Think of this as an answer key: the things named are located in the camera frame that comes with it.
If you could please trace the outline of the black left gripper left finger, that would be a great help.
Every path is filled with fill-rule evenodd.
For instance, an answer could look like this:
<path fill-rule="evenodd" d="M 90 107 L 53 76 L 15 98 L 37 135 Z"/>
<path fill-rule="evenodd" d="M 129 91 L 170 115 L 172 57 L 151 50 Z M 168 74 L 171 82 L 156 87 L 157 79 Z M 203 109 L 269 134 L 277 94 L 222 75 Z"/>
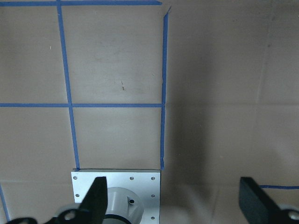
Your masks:
<path fill-rule="evenodd" d="M 58 215 L 56 224 L 101 224 L 107 210 L 107 179 L 96 177 L 77 209 Z"/>

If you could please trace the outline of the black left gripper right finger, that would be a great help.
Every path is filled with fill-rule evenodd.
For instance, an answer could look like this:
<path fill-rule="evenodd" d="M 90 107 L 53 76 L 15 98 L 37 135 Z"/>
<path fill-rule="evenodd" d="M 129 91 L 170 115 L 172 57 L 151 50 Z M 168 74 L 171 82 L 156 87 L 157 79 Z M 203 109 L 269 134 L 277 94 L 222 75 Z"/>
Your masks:
<path fill-rule="evenodd" d="M 280 207 L 251 177 L 241 177 L 239 207 L 250 224 L 288 224 L 288 210 Z"/>

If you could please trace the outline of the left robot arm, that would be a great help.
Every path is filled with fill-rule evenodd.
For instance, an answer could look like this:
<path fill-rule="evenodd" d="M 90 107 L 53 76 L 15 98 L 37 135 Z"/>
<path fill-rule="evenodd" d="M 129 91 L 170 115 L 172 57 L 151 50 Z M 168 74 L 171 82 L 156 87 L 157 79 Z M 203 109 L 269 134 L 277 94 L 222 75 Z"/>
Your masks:
<path fill-rule="evenodd" d="M 281 209 L 251 177 L 241 177 L 239 207 L 250 224 L 297 224 L 297 212 Z M 51 224 L 139 224 L 144 203 L 133 192 L 108 188 L 105 177 L 97 177 L 77 208 L 67 209 Z"/>

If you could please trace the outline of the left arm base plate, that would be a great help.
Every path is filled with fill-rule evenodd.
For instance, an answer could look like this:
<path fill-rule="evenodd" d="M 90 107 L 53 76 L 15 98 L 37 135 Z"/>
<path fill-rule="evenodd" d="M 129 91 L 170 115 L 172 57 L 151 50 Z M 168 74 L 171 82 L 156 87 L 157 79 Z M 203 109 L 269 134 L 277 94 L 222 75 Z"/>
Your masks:
<path fill-rule="evenodd" d="M 75 203 L 81 203 L 96 177 L 106 177 L 105 224 L 158 224 L 160 170 L 80 169 L 71 172 Z"/>

